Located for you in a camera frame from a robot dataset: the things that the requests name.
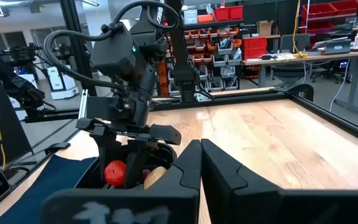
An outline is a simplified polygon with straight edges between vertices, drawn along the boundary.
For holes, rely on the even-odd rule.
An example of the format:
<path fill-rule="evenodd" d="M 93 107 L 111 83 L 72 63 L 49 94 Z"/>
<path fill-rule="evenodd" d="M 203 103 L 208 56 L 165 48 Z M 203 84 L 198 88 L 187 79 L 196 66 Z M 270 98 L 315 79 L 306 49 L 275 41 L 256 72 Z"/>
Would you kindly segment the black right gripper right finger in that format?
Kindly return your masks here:
<path fill-rule="evenodd" d="M 358 223 L 358 190 L 283 189 L 208 139 L 202 181 L 212 223 Z"/>

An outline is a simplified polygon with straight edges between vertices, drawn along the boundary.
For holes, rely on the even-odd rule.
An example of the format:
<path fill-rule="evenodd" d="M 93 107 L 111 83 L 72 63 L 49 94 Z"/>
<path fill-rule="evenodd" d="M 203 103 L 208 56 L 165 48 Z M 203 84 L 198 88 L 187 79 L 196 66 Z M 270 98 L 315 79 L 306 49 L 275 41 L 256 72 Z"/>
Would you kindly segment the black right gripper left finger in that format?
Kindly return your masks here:
<path fill-rule="evenodd" d="M 41 223 L 197 223 L 202 147 L 192 140 L 148 189 L 66 189 L 51 195 Z"/>

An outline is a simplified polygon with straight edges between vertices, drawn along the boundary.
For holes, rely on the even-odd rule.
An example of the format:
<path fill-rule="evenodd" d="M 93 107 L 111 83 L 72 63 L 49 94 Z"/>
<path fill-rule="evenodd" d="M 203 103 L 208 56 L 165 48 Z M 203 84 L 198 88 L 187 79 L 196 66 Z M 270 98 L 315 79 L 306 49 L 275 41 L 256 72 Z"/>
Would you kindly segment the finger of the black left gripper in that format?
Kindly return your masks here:
<path fill-rule="evenodd" d="M 129 141 L 126 175 L 123 187 L 131 189 L 135 187 L 142 177 L 144 164 L 148 161 L 152 151 L 156 149 L 155 142 Z"/>
<path fill-rule="evenodd" d="M 104 170 L 106 166 L 114 159 L 116 155 L 115 148 L 119 147 L 119 142 L 116 141 L 116 134 L 110 132 L 94 132 L 91 134 L 91 137 L 98 145 L 100 179 L 106 184 L 107 182 L 105 181 Z"/>

